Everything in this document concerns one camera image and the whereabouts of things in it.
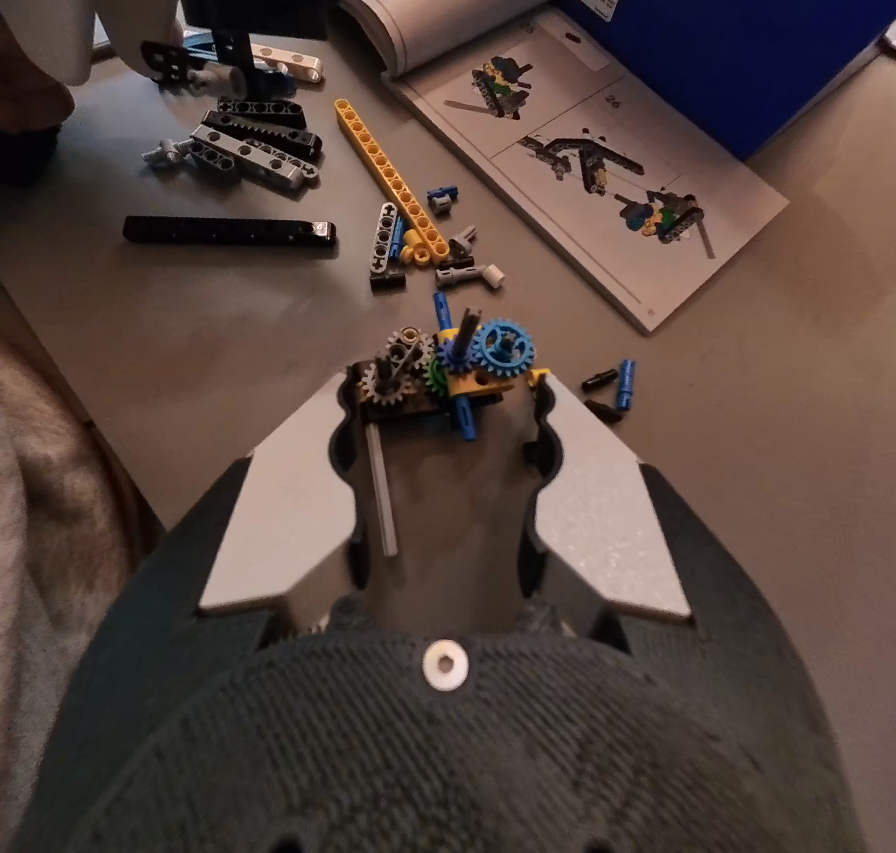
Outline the long black lego beam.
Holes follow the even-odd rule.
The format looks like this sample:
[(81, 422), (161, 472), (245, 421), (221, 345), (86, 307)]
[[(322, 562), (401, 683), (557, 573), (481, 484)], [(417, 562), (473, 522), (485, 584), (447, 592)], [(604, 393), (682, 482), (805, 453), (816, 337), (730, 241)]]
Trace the long black lego beam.
[(338, 242), (333, 223), (294, 219), (127, 216), (122, 236), (134, 244), (332, 249)]

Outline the lego gear assembly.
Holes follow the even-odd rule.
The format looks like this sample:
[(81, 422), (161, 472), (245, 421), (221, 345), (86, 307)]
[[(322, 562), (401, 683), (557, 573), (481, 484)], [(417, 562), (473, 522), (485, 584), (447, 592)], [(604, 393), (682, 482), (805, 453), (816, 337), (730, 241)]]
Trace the lego gear assembly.
[(453, 320), (445, 293), (434, 293), (436, 331), (399, 328), (375, 355), (350, 370), (367, 449), (379, 454), (382, 423), (446, 416), (467, 442), (476, 440), (474, 410), (495, 404), (526, 383), (531, 389), (551, 372), (536, 365), (530, 333), (506, 320), (483, 321), (465, 309)]

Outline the short black lego beam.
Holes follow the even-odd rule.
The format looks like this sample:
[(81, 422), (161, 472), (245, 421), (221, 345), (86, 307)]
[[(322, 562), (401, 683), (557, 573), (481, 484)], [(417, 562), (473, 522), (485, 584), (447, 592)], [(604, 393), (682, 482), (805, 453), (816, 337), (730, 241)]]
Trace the short black lego beam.
[(236, 100), (218, 97), (218, 112), (248, 120), (266, 121), (291, 130), (307, 130), (301, 105), (287, 99)]

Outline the blue box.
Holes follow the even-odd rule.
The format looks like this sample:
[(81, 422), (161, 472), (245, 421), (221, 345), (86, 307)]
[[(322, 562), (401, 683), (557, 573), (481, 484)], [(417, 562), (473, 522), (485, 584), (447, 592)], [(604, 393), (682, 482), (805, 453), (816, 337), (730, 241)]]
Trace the blue box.
[(745, 160), (880, 52), (895, 0), (554, 0)]

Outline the black lego rack beam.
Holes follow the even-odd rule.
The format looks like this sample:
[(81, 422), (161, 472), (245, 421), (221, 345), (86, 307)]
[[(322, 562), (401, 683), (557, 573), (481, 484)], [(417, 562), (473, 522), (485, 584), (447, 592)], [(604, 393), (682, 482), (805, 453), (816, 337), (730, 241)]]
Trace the black lego rack beam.
[(297, 130), (277, 123), (257, 120), (238, 114), (207, 111), (203, 125), (239, 141), (256, 140), (304, 161), (316, 163), (322, 152), (322, 141), (309, 130)]

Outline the lego instruction booklet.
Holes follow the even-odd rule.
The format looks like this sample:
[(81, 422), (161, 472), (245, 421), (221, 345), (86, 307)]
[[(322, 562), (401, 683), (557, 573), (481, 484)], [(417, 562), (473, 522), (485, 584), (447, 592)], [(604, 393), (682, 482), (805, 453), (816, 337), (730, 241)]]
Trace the lego instruction booklet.
[(384, 82), (650, 333), (789, 201), (553, 0), (341, 0)]

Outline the white lego beam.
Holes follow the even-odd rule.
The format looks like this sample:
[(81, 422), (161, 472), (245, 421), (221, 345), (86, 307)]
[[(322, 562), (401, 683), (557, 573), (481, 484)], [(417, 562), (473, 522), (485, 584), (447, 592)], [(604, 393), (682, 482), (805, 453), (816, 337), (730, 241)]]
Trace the white lego beam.
[(252, 57), (256, 64), (293, 76), (305, 85), (322, 85), (324, 82), (322, 61), (303, 52), (272, 47), (268, 44), (251, 43)]

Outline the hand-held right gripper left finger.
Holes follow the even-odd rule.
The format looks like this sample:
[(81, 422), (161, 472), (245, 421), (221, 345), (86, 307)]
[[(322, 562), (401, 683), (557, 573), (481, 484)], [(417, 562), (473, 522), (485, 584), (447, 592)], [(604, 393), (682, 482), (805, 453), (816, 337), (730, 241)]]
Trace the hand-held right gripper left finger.
[(289, 630), (325, 629), (370, 575), (356, 462), (355, 379), (342, 368), (252, 451), (200, 613), (268, 611)]

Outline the person's left hand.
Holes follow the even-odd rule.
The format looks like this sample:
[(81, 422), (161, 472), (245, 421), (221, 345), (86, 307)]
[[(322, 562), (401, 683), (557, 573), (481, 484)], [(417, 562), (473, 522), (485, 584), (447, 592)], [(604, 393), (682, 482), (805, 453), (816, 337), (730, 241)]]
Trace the person's left hand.
[(68, 88), (34, 65), (1, 19), (1, 131), (18, 134), (62, 124), (75, 104)]

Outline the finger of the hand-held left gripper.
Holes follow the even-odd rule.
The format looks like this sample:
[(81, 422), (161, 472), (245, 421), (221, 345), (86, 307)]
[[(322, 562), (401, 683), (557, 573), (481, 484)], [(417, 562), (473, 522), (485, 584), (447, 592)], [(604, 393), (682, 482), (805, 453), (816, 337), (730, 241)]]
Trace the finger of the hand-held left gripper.
[(1, 0), (2, 18), (37, 68), (63, 85), (91, 74), (93, 0)]
[(95, 10), (122, 62), (144, 77), (157, 79), (160, 75), (148, 66), (140, 46), (143, 41), (182, 44), (178, 3), (179, 0), (95, 0)]

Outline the long yellow lego beam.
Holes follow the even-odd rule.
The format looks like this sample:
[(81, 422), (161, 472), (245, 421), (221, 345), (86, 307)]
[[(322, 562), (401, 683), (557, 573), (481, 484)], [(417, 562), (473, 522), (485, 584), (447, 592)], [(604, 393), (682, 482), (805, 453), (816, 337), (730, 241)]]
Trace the long yellow lego beam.
[(449, 244), (436, 229), (426, 209), (404, 182), (352, 104), (344, 98), (338, 98), (333, 107), (343, 135), (364, 167), (405, 218), (408, 228), (417, 230), (426, 240), (432, 256), (431, 266), (440, 267), (449, 256)]

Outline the grey connector with white bush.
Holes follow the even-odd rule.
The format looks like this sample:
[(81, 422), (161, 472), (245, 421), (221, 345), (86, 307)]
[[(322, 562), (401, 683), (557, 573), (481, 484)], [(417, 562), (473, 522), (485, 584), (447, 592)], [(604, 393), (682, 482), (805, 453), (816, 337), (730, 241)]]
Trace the grey connector with white bush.
[(459, 268), (439, 268), (434, 273), (434, 280), (438, 289), (481, 281), (488, 287), (497, 290), (503, 286), (505, 275), (495, 264), (467, 265)]

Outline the short grey lego beam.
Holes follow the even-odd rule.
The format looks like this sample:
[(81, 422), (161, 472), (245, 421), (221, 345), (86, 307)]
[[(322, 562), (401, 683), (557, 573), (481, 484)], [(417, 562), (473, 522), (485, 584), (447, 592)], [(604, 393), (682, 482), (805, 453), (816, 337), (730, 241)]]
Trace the short grey lego beam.
[(389, 252), (392, 237), (398, 216), (398, 209), (392, 202), (382, 205), (376, 222), (375, 236), (369, 266), (371, 276), (386, 274), (389, 262)]

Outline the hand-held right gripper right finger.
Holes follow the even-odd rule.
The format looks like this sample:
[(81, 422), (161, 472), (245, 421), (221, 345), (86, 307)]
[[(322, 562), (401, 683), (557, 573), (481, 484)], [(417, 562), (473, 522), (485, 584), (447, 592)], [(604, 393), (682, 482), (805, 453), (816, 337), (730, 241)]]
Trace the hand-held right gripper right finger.
[(531, 380), (539, 484), (527, 502), (518, 575), (574, 635), (620, 616), (688, 624), (693, 613), (643, 463), (548, 371)]

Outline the light grey lego axle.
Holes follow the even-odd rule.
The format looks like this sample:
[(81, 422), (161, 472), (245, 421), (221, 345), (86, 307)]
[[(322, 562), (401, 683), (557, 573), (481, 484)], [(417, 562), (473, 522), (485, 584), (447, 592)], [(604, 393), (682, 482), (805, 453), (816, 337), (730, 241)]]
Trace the light grey lego axle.
[(385, 467), (385, 456), (377, 423), (364, 427), (366, 445), (372, 471), (375, 505), (386, 557), (396, 557), (399, 553), (398, 538), (392, 509), (392, 501)]

